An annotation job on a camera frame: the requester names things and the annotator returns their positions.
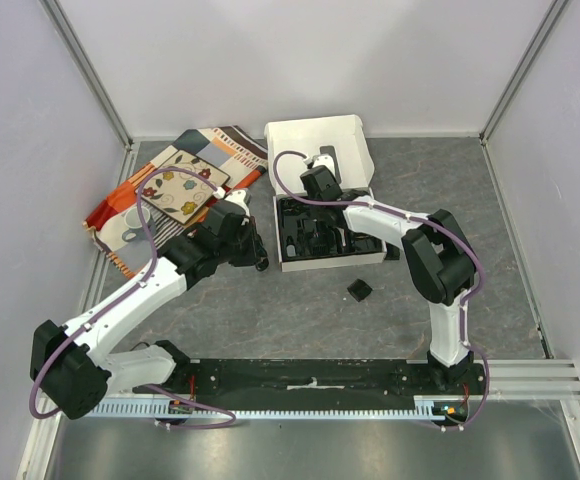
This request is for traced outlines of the white cardboard clipper box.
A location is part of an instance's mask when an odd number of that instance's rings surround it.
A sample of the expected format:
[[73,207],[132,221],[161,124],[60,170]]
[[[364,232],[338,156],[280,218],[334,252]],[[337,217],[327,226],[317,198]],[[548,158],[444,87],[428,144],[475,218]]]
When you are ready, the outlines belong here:
[[372,195],[374,175],[362,129],[356,115],[270,122],[264,132],[269,163],[286,150],[300,154],[286,155],[278,163],[278,176],[272,175],[273,211],[277,253],[284,273],[333,267],[377,264],[384,260],[386,244],[346,227],[330,226],[311,214],[311,207],[294,200],[285,191],[305,197],[300,175],[307,170],[306,160],[320,155],[332,158],[337,183],[344,191],[357,190]]

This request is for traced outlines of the black clipper guard comb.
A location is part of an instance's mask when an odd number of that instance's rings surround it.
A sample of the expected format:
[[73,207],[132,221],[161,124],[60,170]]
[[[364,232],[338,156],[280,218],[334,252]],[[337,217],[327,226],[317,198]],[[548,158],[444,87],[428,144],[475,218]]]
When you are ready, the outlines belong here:
[[364,280],[356,279],[347,287],[347,291],[354,300],[361,302],[373,292],[373,289]]

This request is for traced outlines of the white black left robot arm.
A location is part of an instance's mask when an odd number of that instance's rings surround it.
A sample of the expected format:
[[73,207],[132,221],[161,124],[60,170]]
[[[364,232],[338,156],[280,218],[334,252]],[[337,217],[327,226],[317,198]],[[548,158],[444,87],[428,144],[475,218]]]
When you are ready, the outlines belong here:
[[220,200],[206,218],[169,239],[155,259],[100,304],[62,325],[47,320],[33,334],[30,376],[59,412],[75,420],[107,395],[155,384],[178,393],[189,382],[183,355],[161,342],[115,353],[119,342],[161,306],[215,274],[219,265],[266,268],[249,209]]

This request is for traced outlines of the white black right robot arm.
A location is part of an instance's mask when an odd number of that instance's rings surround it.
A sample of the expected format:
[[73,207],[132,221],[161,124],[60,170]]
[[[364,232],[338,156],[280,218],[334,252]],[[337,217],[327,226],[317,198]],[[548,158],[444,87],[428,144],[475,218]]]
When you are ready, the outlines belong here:
[[453,392],[464,381],[461,366],[473,360],[467,335],[469,300],[480,291],[484,269],[454,216],[440,209],[414,213],[345,192],[325,166],[300,175],[304,202],[331,214],[348,230],[367,234],[404,255],[410,278],[428,302],[432,340],[428,381],[437,392]]

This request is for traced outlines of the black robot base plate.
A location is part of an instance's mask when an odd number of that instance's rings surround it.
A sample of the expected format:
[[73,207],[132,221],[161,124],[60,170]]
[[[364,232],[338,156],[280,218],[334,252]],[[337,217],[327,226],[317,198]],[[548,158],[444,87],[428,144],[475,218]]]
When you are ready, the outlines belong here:
[[361,411],[411,409],[417,396],[477,396],[485,380],[480,363],[446,376],[402,359],[200,359],[161,387],[226,410]]

